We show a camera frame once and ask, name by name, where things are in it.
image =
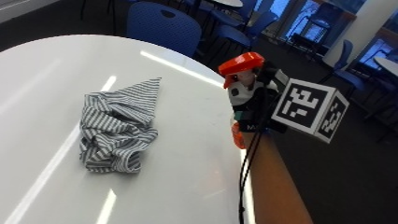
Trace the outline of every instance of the floor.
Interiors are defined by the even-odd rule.
[[[0,24],[0,51],[31,40],[55,36],[111,35],[111,16],[106,1],[86,0],[85,19],[79,20],[81,0],[61,0],[29,14]],[[117,35],[123,36],[127,3],[117,0]],[[207,42],[199,44],[204,56],[194,59],[207,64]],[[316,81],[327,74],[318,63],[308,63],[299,52],[259,39],[254,48],[294,78]],[[238,55],[219,54],[208,65],[212,69]],[[332,79],[328,85],[347,86]],[[364,93],[352,97],[363,99]],[[300,196],[316,224],[396,224],[398,223],[398,138],[391,135],[375,143],[385,127],[376,120],[363,122],[365,111],[351,105],[337,132],[327,145],[306,134],[288,130],[274,134],[276,146],[294,177]]]

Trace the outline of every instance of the table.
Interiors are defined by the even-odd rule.
[[[239,150],[223,79],[174,51],[103,35],[0,53],[1,223],[236,223]],[[85,94],[162,77],[138,174],[78,160]]]
[[[373,57],[372,60],[383,69],[385,69],[389,72],[391,77],[393,77],[398,80],[398,63],[380,57]]]
[[[239,8],[243,6],[239,0],[206,0],[215,4],[218,7]]]

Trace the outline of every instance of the gray and white striped fabric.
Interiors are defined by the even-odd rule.
[[[81,161],[91,172],[136,173],[139,154],[158,132],[148,124],[160,78],[150,79],[114,92],[85,96],[81,119]]]

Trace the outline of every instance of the striped cloth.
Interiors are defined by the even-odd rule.
[[[159,81],[158,77],[119,91],[85,96],[79,159],[89,171],[139,171],[140,151],[158,136],[148,124],[154,118]]]

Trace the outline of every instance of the chair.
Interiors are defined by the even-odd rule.
[[[351,42],[348,40],[343,41],[343,50],[339,56],[336,63],[332,66],[331,72],[318,81],[318,84],[323,84],[331,77],[337,77],[345,83],[349,84],[349,89],[345,92],[345,98],[349,99],[349,96],[355,90],[364,90],[364,83],[361,79],[353,74],[343,71],[341,68],[348,64],[347,59],[351,52]]]
[[[236,9],[236,15],[239,16],[239,20],[236,20],[234,17],[227,15],[220,10],[215,10],[215,9],[211,10],[210,16],[207,16],[204,19],[204,24],[207,24],[210,17],[211,17],[214,19],[214,22],[216,21],[219,23],[219,25],[228,25],[235,28],[238,28],[239,26],[246,27],[248,20],[251,18],[255,3],[256,3],[256,1],[254,1],[254,0],[244,0],[242,2],[242,7],[239,9]]]
[[[260,34],[260,32],[264,30],[264,28],[278,20],[276,15],[271,11],[266,11],[260,14],[256,21],[254,22],[252,26],[246,29],[246,32],[242,33],[238,29],[228,25],[220,25],[216,30],[216,38],[214,39],[210,48],[215,44],[219,37],[226,38],[228,40],[228,48],[231,47],[231,43],[235,43],[238,46],[240,46],[240,52],[247,49],[251,51],[252,45],[255,44],[256,37]],[[222,43],[219,46],[216,53],[212,55],[208,63],[214,60],[215,56],[218,55],[218,52],[220,51],[223,45],[226,42]]]
[[[330,3],[322,3],[318,10],[311,14],[311,16],[310,17],[304,16],[298,22],[298,24],[295,25],[295,27],[292,28],[291,34],[286,39],[286,42],[287,40],[292,41],[291,48],[295,45],[303,46],[306,48],[306,52],[311,51],[314,56],[314,54],[318,51],[318,48],[323,44],[328,31],[335,25],[341,13],[343,13],[343,9],[340,9],[339,7],[336,7]],[[294,30],[296,29],[298,25],[304,19],[307,20],[304,28],[302,29],[302,32],[299,34],[295,34]],[[315,35],[314,39],[310,40],[304,37],[304,32],[308,31],[307,28],[310,28],[312,25],[319,27],[320,31]]]
[[[127,11],[126,37],[194,55],[200,29],[196,21],[171,7],[138,2]]]

